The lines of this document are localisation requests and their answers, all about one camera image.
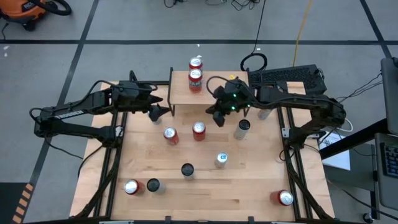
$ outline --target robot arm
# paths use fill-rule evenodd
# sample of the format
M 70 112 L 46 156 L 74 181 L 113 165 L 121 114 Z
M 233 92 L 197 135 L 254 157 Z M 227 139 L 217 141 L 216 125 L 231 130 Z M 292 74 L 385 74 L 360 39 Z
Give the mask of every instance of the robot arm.
M 152 89 L 152 84 L 150 83 L 139 82 L 135 78 L 132 81 L 120 81 L 118 85 L 108 83 L 111 85 L 109 88 L 90 93 L 99 82 L 108 83 L 102 80 L 97 81 L 91 87 L 89 93 L 80 101 L 60 106 L 31 109 L 29 113 L 35 120 L 35 135 L 41 138 L 53 137 L 58 134 L 96 138 L 103 143 L 104 147 L 116 147 L 115 144 L 118 142 L 116 141 L 115 128 L 111 126 L 94 128 L 70 124 L 62 120 L 83 114 L 98 115 L 108 112 L 130 111 L 135 113 L 141 111 L 143 113 L 149 112 L 149 118 L 152 121 L 157 121 L 160 116 L 169 111 L 168 108 L 152 105 L 163 99 L 150 94 L 153 90 L 157 89 L 156 86 Z M 33 110 L 40 110 L 40 115 L 33 117 Z
M 326 126 L 340 127 L 344 124 L 346 112 L 343 105 L 335 99 L 325 95 L 308 96 L 284 93 L 276 88 L 257 86 L 250 89 L 238 77 L 226 80 L 225 87 L 219 86 L 214 93 L 216 103 L 206 110 L 212 114 L 218 126 L 224 125 L 224 116 L 232 111 L 255 107 L 260 109 L 274 109 L 280 106 L 308 109 L 312 120 L 302 127 L 291 127 L 289 136 L 285 138 L 287 145 L 295 149 L 303 148 L 308 135 L 314 134 Z

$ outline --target black keyboard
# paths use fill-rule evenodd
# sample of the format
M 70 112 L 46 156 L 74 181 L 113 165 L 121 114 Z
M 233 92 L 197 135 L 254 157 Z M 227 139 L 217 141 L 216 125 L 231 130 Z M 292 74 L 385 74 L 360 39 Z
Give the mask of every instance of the black keyboard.
M 273 85 L 277 82 L 303 82 L 307 95 L 319 95 L 326 91 L 323 78 L 316 65 L 278 68 L 259 72 L 249 72 L 249 85 Z
M 381 159 L 384 175 L 398 178 L 398 148 L 382 143 Z

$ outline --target silver can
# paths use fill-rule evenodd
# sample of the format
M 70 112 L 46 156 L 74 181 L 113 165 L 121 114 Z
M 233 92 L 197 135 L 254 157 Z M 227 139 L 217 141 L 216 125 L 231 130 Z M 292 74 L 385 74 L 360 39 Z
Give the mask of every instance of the silver can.
M 249 131 L 250 128 L 250 122 L 246 119 L 242 119 L 238 127 L 236 127 L 235 133 L 234 133 L 234 138 L 236 140 L 242 140 L 246 133 Z
M 225 152 L 220 152 L 216 160 L 214 161 L 214 164 L 217 168 L 223 168 L 226 164 L 226 161 L 228 160 L 228 155 Z
M 155 194 L 164 194 L 166 191 L 166 185 L 156 178 L 148 180 L 147 189 Z
M 258 115 L 259 119 L 264 120 L 264 119 L 268 118 L 268 116 L 269 116 L 269 114 L 271 114 L 271 112 L 272 112 L 272 110 L 269 110 L 269 109 L 260 110 L 257 115 Z
M 184 176 L 185 180 L 193 180 L 194 179 L 194 168 L 192 164 L 186 163 L 181 166 L 181 173 Z
M 159 125 L 159 124 L 161 124 L 161 122 L 162 122 L 162 118 L 159 117 L 159 118 L 157 118 L 157 121 L 153 121 L 152 123 L 156 124 L 156 125 Z

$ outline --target wooden table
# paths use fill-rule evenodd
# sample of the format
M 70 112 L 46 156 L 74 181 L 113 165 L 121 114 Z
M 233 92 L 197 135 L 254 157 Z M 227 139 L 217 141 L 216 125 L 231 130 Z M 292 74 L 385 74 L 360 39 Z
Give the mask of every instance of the wooden table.
M 302 83 L 288 83 L 288 88 L 290 92 L 304 93 Z M 167 90 L 168 86 L 159 86 L 152 94 L 166 99 Z M 261 121 L 257 118 L 258 109 L 251 108 L 246 117 L 251 128 L 242 141 L 237 141 L 233 133 L 238 121 L 243 119 L 243 112 L 226 116 L 225 125 L 219 128 L 212 116 L 205 113 L 209 105 L 174 103 L 177 105 L 175 116 L 163 115 L 159 125 L 153 124 L 146 114 L 129 114 L 127 117 L 113 220 L 164 220 L 170 215 L 173 220 L 247 221 L 248 216 L 254 216 L 255 221 L 294 221 L 291 206 L 275 206 L 269 200 L 271 192 L 289 189 L 286 166 L 278 158 L 282 141 L 276 110 Z M 166 100 L 160 104 L 167 106 Z M 310 120 L 308 110 L 293 109 L 293 113 L 297 126 Z M 289 127 L 285 109 L 284 120 Z M 193 140 L 192 124 L 196 121 L 206 124 L 203 142 Z M 93 119 L 95 127 L 110 123 L 110 114 Z M 168 145 L 163 138 L 163 131 L 169 126 L 175 127 L 180 137 L 176 146 Z M 315 140 L 309 139 L 306 144 L 317 148 Z M 89 139 L 85 156 L 99 145 L 97 140 Z M 221 151 L 228 153 L 228 163 L 224 169 L 216 169 L 214 160 Z M 77 214 L 98 188 L 104 152 L 95 154 L 83 166 L 70 215 Z M 319 153 L 306 147 L 301 155 L 309 191 L 323 209 L 334 216 Z M 195 167 L 196 179 L 193 181 L 184 180 L 181 174 L 180 168 L 186 162 Z M 164 181 L 166 193 L 156 195 L 146 191 L 138 197 L 124 192 L 124 184 L 129 179 L 146 183 L 150 178 Z M 298 188 L 297 192 L 301 216 L 305 217 L 302 194 Z M 108 198 L 108 191 L 103 198 Z M 103 200 L 102 215 L 105 203 Z

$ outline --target can lid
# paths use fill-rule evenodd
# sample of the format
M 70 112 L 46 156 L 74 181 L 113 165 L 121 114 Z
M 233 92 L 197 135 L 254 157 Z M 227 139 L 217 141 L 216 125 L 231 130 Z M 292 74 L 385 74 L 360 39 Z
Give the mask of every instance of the can lid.
M 164 130 L 164 136 L 167 138 L 172 138 L 175 136 L 175 129 L 174 128 L 166 128 Z
M 189 72 L 189 76 L 191 78 L 200 78 L 201 77 L 201 71 L 199 69 L 192 69 L 191 72 Z
M 192 164 L 186 163 L 186 164 L 181 166 L 181 173 L 184 176 L 192 175 L 193 174 L 193 170 L 194 170 L 194 168 L 193 168 Z
M 160 182 L 158 179 L 152 178 L 152 179 L 148 180 L 147 188 L 150 192 L 157 191 L 159 189 L 159 187 L 160 187 Z
M 249 122 L 248 120 L 246 120 L 246 119 L 242 119 L 242 120 L 239 122 L 239 127 L 240 127 L 242 130 L 248 130 L 248 129 L 250 128 L 250 122 Z
M 202 133 L 205 130 L 205 124 L 203 122 L 196 122 L 193 124 L 193 131 L 196 133 Z
M 201 59 L 198 57 L 193 57 L 191 60 L 189 60 L 189 64 L 192 66 L 199 66 L 201 64 Z
M 129 180 L 127 183 L 124 185 L 124 191 L 127 194 L 133 194 L 136 192 L 138 189 L 138 183 L 135 180 Z
M 225 152 L 220 152 L 217 155 L 217 161 L 220 163 L 225 163 L 228 160 L 228 155 Z
M 282 191 L 279 195 L 279 198 L 280 202 L 282 202 L 284 205 L 291 205 L 293 203 L 293 195 L 287 190 Z

